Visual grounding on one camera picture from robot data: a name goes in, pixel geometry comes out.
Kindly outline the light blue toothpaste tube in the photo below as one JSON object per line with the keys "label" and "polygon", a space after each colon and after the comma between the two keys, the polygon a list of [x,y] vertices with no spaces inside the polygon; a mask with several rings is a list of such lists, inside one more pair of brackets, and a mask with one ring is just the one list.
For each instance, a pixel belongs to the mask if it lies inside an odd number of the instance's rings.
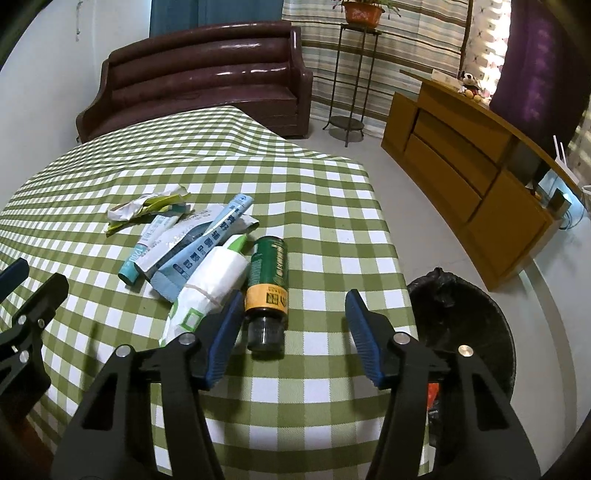
{"label": "light blue toothpaste tube", "polygon": [[149,283],[164,299],[173,303],[190,276],[207,254],[221,241],[228,239],[231,229],[252,205],[249,195],[237,194],[214,216],[204,231],[176,251],[158,267]]}

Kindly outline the teal white tube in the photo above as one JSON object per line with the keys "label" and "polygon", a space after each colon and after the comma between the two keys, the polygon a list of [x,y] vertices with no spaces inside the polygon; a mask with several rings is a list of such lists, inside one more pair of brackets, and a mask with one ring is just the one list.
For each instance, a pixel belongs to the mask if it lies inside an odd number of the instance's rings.
{"label": "teal white tube", "polygon": [[182,216],[183,213],[157,215],[142,231],[131,254],[123,262],[117,274],[118,278],[126,286],[133,286],[139,278],[139,272],[135,267],[135,261],[151,248],[165,231],[174,226]]}

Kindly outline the white green plastic pouch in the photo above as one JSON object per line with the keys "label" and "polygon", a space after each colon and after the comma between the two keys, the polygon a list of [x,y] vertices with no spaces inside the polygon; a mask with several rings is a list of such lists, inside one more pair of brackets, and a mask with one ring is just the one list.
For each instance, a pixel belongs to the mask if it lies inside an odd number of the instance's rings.
{"label": "white green plastic pouch", "polygon": [[221,311],[231,292],[242,287],[249,272],[249,260],[242,254],[246,240],[246,234],[232,235],[207,254],[172,304],[160,347],[182,333],[194,332],[207,314]]}

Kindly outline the green spray bottle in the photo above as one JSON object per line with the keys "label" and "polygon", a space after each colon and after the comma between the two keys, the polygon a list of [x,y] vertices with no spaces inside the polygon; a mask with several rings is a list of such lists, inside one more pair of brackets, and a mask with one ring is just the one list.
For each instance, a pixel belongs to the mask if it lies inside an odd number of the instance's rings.
{"label": "green spray bottle", "polygon": [[287,244],[278,237],[260,237],[250,257],[245,292],[249,351],[263,358],[283,356],[287,316]]}

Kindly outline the green white wrapper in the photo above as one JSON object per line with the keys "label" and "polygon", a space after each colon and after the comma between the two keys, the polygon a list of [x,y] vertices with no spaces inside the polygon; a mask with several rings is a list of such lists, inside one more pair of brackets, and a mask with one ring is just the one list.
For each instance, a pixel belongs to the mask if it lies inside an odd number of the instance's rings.
{"label": "green white wrapper", "polygon": [[106,237],[131,225],[149,223],[158,215],[183,215],[191,210],[187,203],[188,192],[184,186],[141,195],[129,202],[110,208],[107,213]]}

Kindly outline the white grey tube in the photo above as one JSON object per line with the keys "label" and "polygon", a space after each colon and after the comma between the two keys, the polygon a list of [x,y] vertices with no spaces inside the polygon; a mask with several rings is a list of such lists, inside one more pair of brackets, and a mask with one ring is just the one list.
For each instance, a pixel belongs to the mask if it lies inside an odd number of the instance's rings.
{"label": "white grey tube", "polygon": [[145,279],[150,279],[155,271],[174,254],[204,234],[223,209],[222,204],[211,204],[204,210],[183,215],[147,246],[147,249],[134,261],[135,270]]}

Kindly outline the orange trash in bin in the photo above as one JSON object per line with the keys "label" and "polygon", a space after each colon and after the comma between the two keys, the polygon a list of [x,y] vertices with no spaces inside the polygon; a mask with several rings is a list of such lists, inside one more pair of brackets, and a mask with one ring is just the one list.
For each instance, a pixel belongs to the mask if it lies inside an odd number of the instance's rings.
{"label": "orange trash in bin", "polygon": [[439,396],[440,385],[436,382],[430,382],[428,385],[428,401],[427,409],[430,410],[434,407],[435,402]]}

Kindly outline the black trash bin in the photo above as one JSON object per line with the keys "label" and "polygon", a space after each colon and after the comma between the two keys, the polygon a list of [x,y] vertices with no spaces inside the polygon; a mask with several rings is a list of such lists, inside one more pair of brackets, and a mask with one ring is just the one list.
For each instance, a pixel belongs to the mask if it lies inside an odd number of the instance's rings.
{"label": "black trash bin", "polygon": [[514,391],[514,338],[498,304],[463,278],[435,268],[408,285],[419,340],[455,352],[468,345],[484,361],[507,397]]}

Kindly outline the green checkered tablecloth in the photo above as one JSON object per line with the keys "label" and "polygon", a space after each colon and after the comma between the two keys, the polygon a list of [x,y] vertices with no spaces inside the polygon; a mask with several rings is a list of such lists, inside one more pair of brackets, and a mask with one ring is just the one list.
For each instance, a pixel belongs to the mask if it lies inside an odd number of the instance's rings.
{"label": "green checkered tablecloth", "polygon": [[346,294],[415,335],[407,284],[363,166],[283,140],[234,107],[143,122],[66,152],[1,209],[1,262],[28,278],[1,323],[50,275],[69,294],[41,349],[51,384],[30,448],[54,452],[85,391],[122,344],[193,332],[235,290],[280,317],[280,355],[240,334],[204,392],[230,479],[362,479],[389,395],[363,372]]}

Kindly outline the wooden TV cabinet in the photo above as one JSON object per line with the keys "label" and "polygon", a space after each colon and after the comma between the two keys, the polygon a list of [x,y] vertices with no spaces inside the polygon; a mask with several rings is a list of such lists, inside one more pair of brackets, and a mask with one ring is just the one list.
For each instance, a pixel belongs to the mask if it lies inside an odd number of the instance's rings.
{"label": "wooden TV cabinet", "polygon": [[540,146],[489,109],[432,80],[393,96],[382,146],[412,178],[495,290],[522,271],[566,220],[547,209],[582,191]]}

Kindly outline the small dark box on cabinet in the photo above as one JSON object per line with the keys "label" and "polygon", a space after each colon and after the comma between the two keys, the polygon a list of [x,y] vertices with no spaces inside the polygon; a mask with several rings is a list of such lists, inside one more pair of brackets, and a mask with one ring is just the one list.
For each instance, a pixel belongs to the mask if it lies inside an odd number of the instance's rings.
{"label": "small dark box on cabinet", "polygon": [[563,220],[570,207],[571,202],[567,195],[560,188],[556,188],[547,205],[551,215],[556,220]]}

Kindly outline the white wifi router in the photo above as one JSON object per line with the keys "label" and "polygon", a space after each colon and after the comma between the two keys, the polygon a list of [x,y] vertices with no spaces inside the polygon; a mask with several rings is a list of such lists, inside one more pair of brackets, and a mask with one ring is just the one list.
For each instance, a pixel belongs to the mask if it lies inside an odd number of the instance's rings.
{"label": "white wifi router", "polygon": [[567,174],[567,176],[576,184],[577,187],[581,187],[582,184],[576,176],[576,174],[569,168],[567,163],[567,157],[565,155],[565,149],[562,142],[557,140],[556,136],[553,136],[553,142],[556,152],[555,161],[559,167]]}

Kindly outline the Mickey Mouse plush toy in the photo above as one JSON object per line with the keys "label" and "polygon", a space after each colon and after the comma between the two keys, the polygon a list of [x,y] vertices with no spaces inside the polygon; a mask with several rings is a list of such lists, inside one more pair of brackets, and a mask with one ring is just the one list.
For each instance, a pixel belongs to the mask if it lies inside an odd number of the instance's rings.
{"label": "Mickey Mouse plush toy", "polygon": [[461,87],[459,93],[466,98],[483,105],[488,105],[490,99],[487,91],[479,84],[478,79],[467,71],[460,74]]}

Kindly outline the white flat box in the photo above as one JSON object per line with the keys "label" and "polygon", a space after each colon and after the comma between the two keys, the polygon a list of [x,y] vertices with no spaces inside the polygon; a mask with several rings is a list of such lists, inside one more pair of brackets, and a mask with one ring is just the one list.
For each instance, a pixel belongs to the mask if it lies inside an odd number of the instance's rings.
{"label": "white flat box", "polygon": [[431,80],[452,90],[460,90],[463,85],[461,80],[436,69],[431,72]]}

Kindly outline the striped curtain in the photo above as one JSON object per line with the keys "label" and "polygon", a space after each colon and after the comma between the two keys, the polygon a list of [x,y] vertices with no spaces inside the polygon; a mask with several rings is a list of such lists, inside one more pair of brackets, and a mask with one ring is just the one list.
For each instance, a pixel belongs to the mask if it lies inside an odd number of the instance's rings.
{"label": "striped curtain", "polygon": [[401,16],[382,15],[379,37],[342,31],[334,1],[285,1],[283,19],[301,28],[304,64],[314,73],[311,117],[365,116],[368,132],[381,134],[393,96],[418,97],[418,76],[436,69],[457,76],[470,21],[468,1],[397,1]]}

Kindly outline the blue curtain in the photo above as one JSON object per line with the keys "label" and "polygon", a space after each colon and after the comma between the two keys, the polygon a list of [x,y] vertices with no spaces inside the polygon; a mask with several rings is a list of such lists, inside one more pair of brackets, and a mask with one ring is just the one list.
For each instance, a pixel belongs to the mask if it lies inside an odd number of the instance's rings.
{"label": "blue curtain", "polygon": [[283,0],[153,0],[149,36],[201,26],[281,19]]}

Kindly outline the dark red leather sofa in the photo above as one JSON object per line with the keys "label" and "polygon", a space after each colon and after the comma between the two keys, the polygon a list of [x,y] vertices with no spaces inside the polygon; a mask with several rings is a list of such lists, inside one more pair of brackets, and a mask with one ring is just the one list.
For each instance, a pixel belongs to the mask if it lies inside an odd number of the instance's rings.
{"label": "dark red leather sofa", "polygon": [[314,74],[288,21],[208,25],[112,51],[76,118],[81,142],[143,121],[235,106],[283,138],[308,136]]}

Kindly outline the dark purple curtain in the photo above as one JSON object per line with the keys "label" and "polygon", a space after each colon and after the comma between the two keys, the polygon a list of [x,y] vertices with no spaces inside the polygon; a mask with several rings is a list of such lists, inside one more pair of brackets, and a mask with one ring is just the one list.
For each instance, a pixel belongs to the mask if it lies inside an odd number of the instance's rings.
{"label": "dark purple curtain", "polygon": [[511,4],[510,35],[490,109],[553,155],[568,143],[589,104],[590,69],[539,1]]}

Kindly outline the patterned beige curtain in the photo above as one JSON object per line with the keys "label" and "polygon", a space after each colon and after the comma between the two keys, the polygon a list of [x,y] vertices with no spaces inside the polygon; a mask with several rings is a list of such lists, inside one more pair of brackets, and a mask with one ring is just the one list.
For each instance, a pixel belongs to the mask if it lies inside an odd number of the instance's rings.
{"label": "patterned beige curtain", "polygon": [[505,63],[511,24],[510,0],[472,2],[469,35],[462,69],[473,74],[482,89],[493,95]]}

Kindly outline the potted plant terracotta pot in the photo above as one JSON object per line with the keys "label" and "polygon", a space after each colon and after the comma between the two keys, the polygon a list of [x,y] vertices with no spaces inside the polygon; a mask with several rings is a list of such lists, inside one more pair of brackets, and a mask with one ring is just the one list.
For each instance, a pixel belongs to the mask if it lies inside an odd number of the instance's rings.
{"label": "potted plant terracotta pot", "polygon": [[341,7],[349,25],[375,30],[382,15],[392,13],[401,16],[399,7],[391,0],[339,0],[332,8]]}

